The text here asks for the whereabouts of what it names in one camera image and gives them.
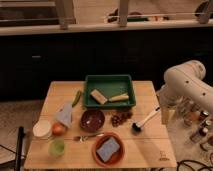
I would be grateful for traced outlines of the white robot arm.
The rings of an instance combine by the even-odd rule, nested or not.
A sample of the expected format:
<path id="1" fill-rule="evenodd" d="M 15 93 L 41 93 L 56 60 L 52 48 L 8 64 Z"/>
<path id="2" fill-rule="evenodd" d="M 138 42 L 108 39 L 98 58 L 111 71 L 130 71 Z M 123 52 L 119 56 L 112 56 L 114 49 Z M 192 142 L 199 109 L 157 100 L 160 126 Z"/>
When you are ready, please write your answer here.
<path id="1" fill-rule="evenodd" d="M 183 97 L 213 114 L 213 86 L 202 81 L 205 75 L 205 66 L 197 60 L 170 67 L 164 72 L 165 84 L 158 91 L 164 125 L 169 121 L 169 108 L 176 106 Z"/>

